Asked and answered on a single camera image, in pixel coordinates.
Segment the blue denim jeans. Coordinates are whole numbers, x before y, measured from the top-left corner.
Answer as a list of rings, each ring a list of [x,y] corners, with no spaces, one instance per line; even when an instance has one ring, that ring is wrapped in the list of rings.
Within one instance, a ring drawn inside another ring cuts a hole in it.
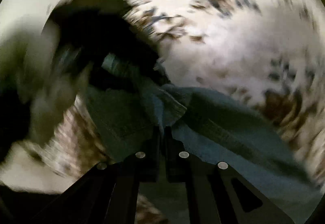
[[[295,223],[304,223],[322,198],[269,123],[221,93],[168,84],[88,87],[85,102],[106,151],[116,161],[170,128],[172,136],[201,160],[229,163]]]

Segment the floral bed quilt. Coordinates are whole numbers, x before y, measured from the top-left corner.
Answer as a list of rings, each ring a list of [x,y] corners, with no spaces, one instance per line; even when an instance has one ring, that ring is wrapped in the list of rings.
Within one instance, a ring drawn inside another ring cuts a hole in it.
[[[324,184],[324,48],[302,0],[125,0],[173,83],[261,112]]]

